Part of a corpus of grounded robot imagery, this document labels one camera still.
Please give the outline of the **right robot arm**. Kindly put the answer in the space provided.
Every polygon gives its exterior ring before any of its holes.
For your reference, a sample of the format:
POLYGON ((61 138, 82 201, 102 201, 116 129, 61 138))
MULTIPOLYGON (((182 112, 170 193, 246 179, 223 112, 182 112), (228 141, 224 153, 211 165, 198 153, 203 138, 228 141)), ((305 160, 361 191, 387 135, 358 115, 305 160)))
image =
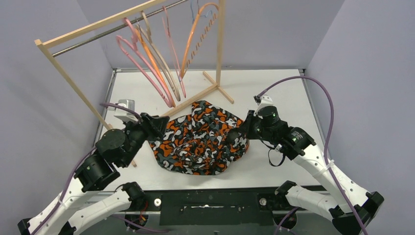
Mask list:
POLYGON ((275 202, 282 209, 290 206, 306 209, 330 220, 343 235, 360 235, 384 202, 380 193, 367 191, 346 176, 333 160, 325 160, 314 139, 303 129, 282 121, 275 106, 265 106, 257 112, 250 110, 242 125, 227 133, 226 141, 241 137, 269 142, 328 192, 323 195, 286 181, 275 195, 275 202))

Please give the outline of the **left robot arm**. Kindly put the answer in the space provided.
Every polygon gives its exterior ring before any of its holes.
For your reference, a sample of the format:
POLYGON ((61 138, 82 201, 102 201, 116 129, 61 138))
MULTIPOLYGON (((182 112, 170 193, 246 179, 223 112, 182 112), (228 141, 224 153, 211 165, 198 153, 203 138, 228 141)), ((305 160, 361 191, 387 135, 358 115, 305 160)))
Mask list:
POLYGON ((88 207, 84 204, 120 177, 118 168, 128 167, 146 141, 164 136, 169 117, 141 113, 138 121, 124 122, 123 129, 108 130, 92 153, 72 170, 61 193, 37 216, 18 223, 22 235, 79 235, 87 228, 129 208, 139 209, 145 201, 137 182, 88 207))

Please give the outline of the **orange camouflage shorts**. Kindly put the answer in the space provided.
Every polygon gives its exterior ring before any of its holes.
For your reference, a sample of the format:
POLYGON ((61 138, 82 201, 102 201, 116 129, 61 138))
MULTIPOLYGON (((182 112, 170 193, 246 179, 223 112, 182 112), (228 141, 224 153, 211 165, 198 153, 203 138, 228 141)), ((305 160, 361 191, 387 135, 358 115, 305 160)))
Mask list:
POLYGON ((162 140, 149 145, 159 166, 189 175, 217 175, 239 160, 249 149, 249 140, 227 134, 243 120, 206 100, 195 101, 191 113, 171 120, 162 140))

